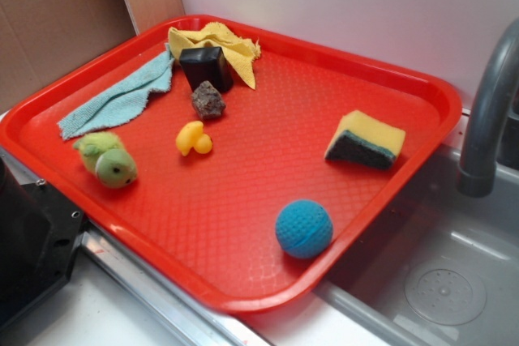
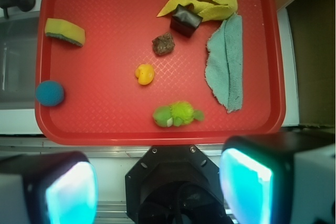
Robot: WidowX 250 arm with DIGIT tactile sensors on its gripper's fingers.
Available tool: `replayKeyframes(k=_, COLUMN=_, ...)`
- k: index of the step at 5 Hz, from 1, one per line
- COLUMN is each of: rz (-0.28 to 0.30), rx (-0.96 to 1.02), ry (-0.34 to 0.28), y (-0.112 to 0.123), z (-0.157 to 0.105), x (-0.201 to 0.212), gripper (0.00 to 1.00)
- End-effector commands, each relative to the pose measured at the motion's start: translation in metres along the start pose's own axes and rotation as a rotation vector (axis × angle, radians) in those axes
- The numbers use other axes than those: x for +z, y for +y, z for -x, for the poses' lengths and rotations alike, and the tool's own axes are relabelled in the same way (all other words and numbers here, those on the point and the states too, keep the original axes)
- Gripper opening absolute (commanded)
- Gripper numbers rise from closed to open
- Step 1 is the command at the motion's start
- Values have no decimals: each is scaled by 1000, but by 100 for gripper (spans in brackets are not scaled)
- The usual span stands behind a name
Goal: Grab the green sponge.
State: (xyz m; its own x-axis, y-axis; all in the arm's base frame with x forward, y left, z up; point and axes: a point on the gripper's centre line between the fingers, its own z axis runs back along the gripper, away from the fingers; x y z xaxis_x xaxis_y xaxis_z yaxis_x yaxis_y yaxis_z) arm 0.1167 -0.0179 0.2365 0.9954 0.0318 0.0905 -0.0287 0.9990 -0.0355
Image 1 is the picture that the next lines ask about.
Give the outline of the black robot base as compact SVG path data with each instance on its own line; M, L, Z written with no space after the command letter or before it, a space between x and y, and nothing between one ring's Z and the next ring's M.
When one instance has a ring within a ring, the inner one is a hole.
M1 163L1 329L68 283L85 215L54 186Z

